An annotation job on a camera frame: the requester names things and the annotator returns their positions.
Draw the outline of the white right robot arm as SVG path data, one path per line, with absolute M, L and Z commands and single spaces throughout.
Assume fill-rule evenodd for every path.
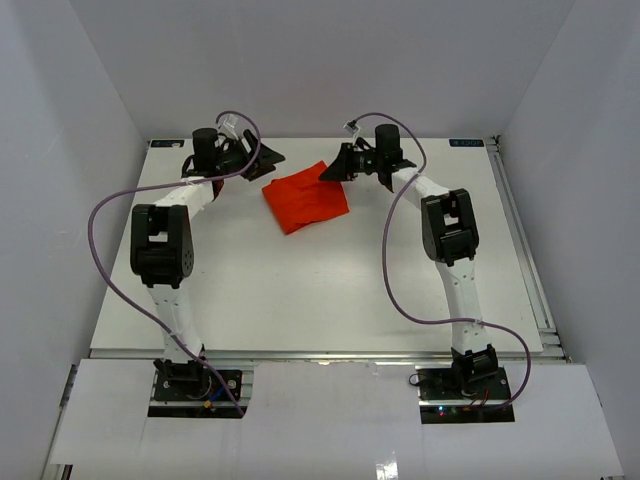
M 405 199 L 420 211 L 423 249 L 440 275 L 450 315 L 432 323 L 451 325 L 452 388 L 463 398 L 475 398 L 498 372 L 498 360 L 475 285 L 479 233 L 470 193 L 439 185 L 424 174 L 424 164 L 408 160 L 396 125 L 377 126 L 373 144 L 359 136 L 353 122 L 346 128 L 353 139 L 340 145 L 319 180 L 344 183 L 360 174 L 374 175 L 396 195 L 393 206 Z

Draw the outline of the orange t shirt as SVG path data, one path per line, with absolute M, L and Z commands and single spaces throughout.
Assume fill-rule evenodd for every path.
M 319 161 L 262 188 L 263 197 L 285 235 L 350 212 L 342 185 L 319 179 L 326 168 L 326 163 Z

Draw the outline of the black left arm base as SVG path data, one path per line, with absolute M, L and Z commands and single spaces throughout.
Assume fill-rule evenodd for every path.
M 213 406 L 240 401 L 243 372 L 238 369 L 222 369 L 217 377 L 198 362 L 175 363 L 156 359 L 156 374 L 150 403 L 152 406 L 178 406 L 198 402 Z

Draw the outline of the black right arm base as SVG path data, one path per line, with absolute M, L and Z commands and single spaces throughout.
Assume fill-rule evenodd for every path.
M 489 402 L 505 402 L 511 389 L 503 367 L 492 345 L 479 351 L 464 353 L 451 349 L 449 367 L 419 368 L 409 376 L 409 384 L 419 391 L 423 401 L 468 401 L 472 407 Z

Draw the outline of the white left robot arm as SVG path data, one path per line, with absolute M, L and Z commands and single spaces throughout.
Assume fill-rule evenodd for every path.
M 159 382 L 189 400 L 205 399 L 217 389 L 204 367 L 204 343 L 197 332 L 187 287 L 195 253 L 191 220 L 219 196 L 225 175 L 253 181 L 276 170 L 285 156 L 245 130 L 239 138 L 214 128 L 192 133 L 193 153 L 181 168 L 185 184 L 131 213 L 130 265 L 166 326 L 163 357 L 154 361 Z

